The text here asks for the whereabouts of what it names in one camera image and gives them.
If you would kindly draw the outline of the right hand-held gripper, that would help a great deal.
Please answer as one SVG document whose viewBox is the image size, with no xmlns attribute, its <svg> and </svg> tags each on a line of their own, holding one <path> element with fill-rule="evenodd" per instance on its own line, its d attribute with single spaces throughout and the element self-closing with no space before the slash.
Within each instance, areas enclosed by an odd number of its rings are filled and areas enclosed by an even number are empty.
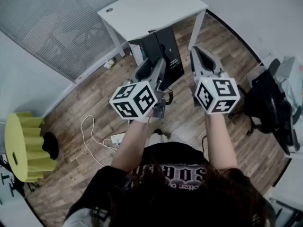
<svg viewBox="0 0 303 227">
<path fill-rule="evenodd" d="M 194 76 L 193 98 L 206 114 L 228 114 L 240 100 L 234 78 L 223 70 L 221 61 L 211 52 L 193 46 L 190 51 Z"/>
</svg>

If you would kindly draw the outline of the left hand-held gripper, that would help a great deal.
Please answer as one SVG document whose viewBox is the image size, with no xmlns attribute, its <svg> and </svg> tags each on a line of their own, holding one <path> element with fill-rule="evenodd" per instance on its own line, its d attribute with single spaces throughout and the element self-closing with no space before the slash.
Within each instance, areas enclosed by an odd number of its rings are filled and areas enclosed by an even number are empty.
<svg viewBox="0 0 303 227">
<path fill-rule="evenodd" d="M 135 72 L 137 82 L 116 89 L 109 103 L 123 120 L 146 122 L 147 117 L 164 117 L 166 101 L 159 88 L 165 70 L 164 58 L 159 58 L 154 68 L 151 60 L 146 58 Z"/>
</svg>

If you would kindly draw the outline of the black rectangular box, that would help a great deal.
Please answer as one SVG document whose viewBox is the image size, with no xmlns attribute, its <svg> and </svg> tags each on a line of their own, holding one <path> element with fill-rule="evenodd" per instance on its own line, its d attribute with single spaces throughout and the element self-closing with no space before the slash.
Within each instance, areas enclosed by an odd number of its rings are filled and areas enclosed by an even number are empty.
<svg viewBox="0 0 303 227">
<path fill-rule="evenodd" d="M 139 79 L 147 78 L 155 68 L 159 59 L 163 58 L 166 68 L 162 75 L 160 90 L 164 91 L 184 75 L 177 42 L 172 27 L 167 27 L 138 40 L 146 55 L 147 62 L 139 70 Z"/>
</svg>

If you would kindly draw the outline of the person's right forearm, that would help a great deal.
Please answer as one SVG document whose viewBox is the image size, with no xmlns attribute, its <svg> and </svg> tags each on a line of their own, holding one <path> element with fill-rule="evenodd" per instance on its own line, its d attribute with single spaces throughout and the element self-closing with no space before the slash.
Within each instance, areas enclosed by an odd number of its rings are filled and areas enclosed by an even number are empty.
<svg viewBox="0 0 303 227">
<path fill-rule="evenodd" d="M 236 154 L 222 114 L 206 114 L 208 157 L 217 170 L 238 168 Z"/>
</svg>

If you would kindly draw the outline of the person's left forearm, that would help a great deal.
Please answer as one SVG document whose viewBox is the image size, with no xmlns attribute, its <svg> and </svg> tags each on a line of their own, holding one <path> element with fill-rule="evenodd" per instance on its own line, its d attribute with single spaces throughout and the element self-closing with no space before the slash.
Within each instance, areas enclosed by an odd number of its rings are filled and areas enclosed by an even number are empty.
<svg viewBox="0 0 303 227">
<path fill-rule="evenodd" d="M 148 133 L 148 123 L 131 122 L 110 166 L 127 173 L 136 169 L 141 163 Z"/>
</svg>

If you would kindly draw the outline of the black office chair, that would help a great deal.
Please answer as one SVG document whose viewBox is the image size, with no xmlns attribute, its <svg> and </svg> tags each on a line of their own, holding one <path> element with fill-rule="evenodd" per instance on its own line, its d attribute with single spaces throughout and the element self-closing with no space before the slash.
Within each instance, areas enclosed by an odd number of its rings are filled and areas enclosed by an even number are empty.
<svg viewBox="0 0 303 227">
<path fill-rule="evenodd" d="M 293 116 L 285 93 L 281 92 L 274 75 L 281 62 L 274 59 L 269 68 L 252 81 L 249 92 L 244 92 L 244 113 L 251 128 L 264 134 L 273 134 L 282 150 L 291 155 L 303 148 L 303 121 Z"/>
</svg>

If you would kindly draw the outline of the small green and white packet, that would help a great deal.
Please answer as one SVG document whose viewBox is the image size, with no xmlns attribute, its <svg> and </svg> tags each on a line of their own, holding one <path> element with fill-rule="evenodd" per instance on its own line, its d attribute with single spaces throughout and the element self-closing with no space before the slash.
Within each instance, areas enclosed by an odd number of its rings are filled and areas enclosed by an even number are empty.
<svg viewBox="0 0 303 227">
<path fill-rule="evenodd" d="M 116 62 L 116 59 L 115 59 L 115 58 L 112 58 L 112 59 L 106 61 L 106 62 L 104 63 L 104 68 L 106 68 L 106 69 L 108 69 L 108 70 L 111 69 L 111 68 L 113 67 L 113 65 L 115 64 L 115 62 Z"/>
</svg>

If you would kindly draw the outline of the person's white trousers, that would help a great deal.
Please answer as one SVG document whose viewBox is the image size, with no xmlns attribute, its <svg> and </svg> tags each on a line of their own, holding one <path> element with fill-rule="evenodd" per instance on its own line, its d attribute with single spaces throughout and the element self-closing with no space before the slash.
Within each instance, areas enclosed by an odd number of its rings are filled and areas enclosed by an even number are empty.
<svg viewBox="0 0 303 227">
<path fill-rule="evenodd" d="M 163 132 L 161 129 L 155 129 L 153 134 L 147 139 L 145 147 L 155 144 L 167 143 L 171 138 L 171 134 Z"/>
</svg>

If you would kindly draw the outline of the white power strip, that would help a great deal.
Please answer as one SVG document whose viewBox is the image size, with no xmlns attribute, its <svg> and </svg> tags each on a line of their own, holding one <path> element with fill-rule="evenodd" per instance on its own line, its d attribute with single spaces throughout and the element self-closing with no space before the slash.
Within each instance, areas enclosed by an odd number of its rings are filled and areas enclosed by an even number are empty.
<svg viewBox="0 0 303 227">
<path fill-rule="evenodd" d="M 113 144 L 120 144 L 125 136 L 125 133 L 120 133 L 111 136 L 111 141 Z"/>
</svg>

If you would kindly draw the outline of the person's black printed t-shirt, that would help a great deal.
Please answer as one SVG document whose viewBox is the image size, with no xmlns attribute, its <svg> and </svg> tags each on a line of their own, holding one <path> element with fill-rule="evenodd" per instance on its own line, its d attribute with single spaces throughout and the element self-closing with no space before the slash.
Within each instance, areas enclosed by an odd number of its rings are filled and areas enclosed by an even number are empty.
<svg viewBox="0 0 303 227">
<path fill-rule="evenodd" d="M 269 202 L 237 169 L 218 171 L 179 142 L 144 149 L 127 173 L 98 170 L 63 227 L 275 227 Z"/>
</svg>

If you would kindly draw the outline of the black round object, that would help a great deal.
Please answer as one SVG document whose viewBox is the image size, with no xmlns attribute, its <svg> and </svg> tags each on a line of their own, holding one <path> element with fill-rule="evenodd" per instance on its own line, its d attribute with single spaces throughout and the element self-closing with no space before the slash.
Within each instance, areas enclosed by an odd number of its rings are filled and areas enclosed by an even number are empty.
<svg viewBox="0 0 303 227">
<path fill-rule="evenodd" d="M 51 132 L 46 132 L 43 135 L 44 143 L 42 149 L 49 153 L 50 159 L 56 160 L 59 155 L 59 144 L 55 135 Z"/>
</svg>

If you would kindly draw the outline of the yellow-green folding stool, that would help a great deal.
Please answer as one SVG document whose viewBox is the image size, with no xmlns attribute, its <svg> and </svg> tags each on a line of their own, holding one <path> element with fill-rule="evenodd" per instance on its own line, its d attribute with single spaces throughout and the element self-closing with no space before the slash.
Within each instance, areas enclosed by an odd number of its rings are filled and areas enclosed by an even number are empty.
<svg viewBox="0 0 303 227">
<path fill-rule="evenodd" d="M 12 113 L 7 118 L 6 156 L 13 174 L 22 182 L 37 182 L 45 172 L 56 168 L 56 161 L 43 150 L 45 140 L 40 125 L 44 123 L 42 117 L 34 117 L 31 112 Z"/>
</svg>

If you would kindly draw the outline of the black stand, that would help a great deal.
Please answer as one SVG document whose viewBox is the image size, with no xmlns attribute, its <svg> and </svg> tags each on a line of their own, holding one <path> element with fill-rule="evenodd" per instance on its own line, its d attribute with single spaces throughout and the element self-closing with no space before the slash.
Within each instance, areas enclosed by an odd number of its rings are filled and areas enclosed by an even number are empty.
<svg viewBox="0 0 303 227">
<path fill-rule="evenodd" d="M 2 173 L 0 173 L 0 177 L 1 177 L 1 182 L 3 185 L 4 185 L 5 179 L 8 179 L 8 178 L 10 179 L 9 189 L 10 189 L 11 196 L 14 197 L 14 192 L 18 192 L 23 198 L 25 198 L 25 192 L 23 189 L 24 183 L 16 178 L 16 176 L 12 172 L 11 167 L 9 166 L 9 164 L 7 162 L 2 161 L 0 159 L 0 166 L 5 168 L 9 172 L 9 174 L 7 174 L 7 175 L 3 175 Z"/>
</svg>

